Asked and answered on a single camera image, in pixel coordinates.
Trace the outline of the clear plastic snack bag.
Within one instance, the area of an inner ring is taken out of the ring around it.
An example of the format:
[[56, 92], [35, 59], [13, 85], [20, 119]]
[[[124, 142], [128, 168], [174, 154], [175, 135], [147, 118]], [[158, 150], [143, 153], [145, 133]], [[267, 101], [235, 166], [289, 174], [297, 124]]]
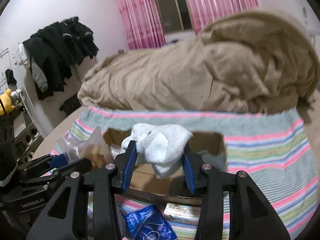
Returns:
[[112, 154], [99, 126], [95, 128], [87, 140], [62, 137], [57, 140], [57, 144], [69, 163], [78, 161], [81, 158], [90, 160], [92, 163], [91, 171], [96, 171], [113, 162]]

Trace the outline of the white socks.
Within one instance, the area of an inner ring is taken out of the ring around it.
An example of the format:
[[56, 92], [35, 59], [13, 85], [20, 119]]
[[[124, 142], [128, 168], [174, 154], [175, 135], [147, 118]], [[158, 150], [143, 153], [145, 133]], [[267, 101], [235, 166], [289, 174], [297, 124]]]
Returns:
[[193, 134], [181, 125], [154, 126], [138, 123], [121, 143], [124, 153], [130, 141], [136, 142], [136, 165], [151, 164], [159, 179], [168, 178], [182, 165], [184, 147]]

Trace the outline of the blue tissue packet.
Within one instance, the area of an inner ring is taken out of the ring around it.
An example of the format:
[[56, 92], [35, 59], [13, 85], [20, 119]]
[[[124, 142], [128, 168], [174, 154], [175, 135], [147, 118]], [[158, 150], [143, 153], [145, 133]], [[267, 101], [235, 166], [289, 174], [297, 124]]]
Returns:
[[175, 240], [177, 235], [155, 205], [127, 213], [125, 236], [128, 239]]

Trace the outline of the grey sock in box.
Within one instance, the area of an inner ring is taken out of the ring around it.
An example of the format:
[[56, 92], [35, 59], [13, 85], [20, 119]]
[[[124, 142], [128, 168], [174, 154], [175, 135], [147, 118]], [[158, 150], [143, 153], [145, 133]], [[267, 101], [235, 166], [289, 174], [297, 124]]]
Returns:
[[209, 163], [221, 172], [227, 172], [226, 156], [224, 152], [218, 155], [212, 155], [207, 150], [200, 151], [199, 155], [205, 163]]

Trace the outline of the silver foil packet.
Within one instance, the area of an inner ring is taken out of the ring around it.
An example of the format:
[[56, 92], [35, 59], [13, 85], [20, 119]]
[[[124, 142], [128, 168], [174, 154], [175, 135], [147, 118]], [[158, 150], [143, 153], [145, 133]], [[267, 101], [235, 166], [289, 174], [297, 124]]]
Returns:
[[201, 208], [196, 206], [167, 203], [163, 211], [164, 217], [172, 222], [197, 225]]

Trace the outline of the yellow plush toy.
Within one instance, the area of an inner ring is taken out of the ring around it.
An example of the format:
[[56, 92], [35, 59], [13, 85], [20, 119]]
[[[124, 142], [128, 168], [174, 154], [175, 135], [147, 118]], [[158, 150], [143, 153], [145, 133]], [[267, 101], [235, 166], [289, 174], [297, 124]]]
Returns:
[[5, 113], [8, 114], [14, 108], [11, 101], [11, 89], [7, 88], [5, 92], [1, 94], [0, 100], [1, 100], [0, 115], [5, 115]]

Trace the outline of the striped pastel towel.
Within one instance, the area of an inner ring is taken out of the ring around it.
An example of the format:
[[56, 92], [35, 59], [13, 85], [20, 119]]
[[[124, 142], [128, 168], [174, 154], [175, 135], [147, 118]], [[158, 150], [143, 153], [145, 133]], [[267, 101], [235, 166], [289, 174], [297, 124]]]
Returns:
[[63, 137], [86, 140], [97, 127], [107, 137], [137, 123], [177, 124], [192, 133], [220, 133], [230, 173], [246, 171], [296, 239], [319, 205], [318, 169], [297, 110], [274, 115], [190, 111], [107, 111], [89, 107], [71, 116]]

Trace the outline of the dark hanging clothes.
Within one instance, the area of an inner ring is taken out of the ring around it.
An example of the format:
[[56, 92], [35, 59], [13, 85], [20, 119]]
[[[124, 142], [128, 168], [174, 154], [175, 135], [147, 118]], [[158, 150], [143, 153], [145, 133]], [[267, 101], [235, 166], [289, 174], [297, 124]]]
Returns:
[[77, 16], [38, 30], [23, 41], [31, 63], [31, 74], [39, 100], [65, 90], [65, 80], [72, 76], [71, 66], [87, 57], [97, 56], [99, 48], [93, 31]]

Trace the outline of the beige comforter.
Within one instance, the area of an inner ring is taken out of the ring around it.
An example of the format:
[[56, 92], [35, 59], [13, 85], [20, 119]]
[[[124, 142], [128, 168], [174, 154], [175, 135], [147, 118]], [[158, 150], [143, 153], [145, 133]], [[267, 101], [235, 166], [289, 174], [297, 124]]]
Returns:
[[303, 26], [281, 11], [249, 10], [196, 37], [107, 57], [78, 91], [84, 106], [274, 114], [309, 101], [319, 59]]

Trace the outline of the left pink curtain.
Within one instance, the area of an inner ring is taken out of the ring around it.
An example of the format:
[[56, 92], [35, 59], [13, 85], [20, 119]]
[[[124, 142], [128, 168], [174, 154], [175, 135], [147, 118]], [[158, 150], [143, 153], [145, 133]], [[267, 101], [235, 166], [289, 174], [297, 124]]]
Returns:
[[165, 36], [155, 0], [117, 0], [130, 50], [159, 48]]

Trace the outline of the window with dark glass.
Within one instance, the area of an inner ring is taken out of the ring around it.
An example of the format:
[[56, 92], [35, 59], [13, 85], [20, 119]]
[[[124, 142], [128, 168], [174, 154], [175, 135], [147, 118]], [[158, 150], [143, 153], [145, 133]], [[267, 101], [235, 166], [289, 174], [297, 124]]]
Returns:
[[165, 34], [191, 30], [186, 0], [155, 0]]

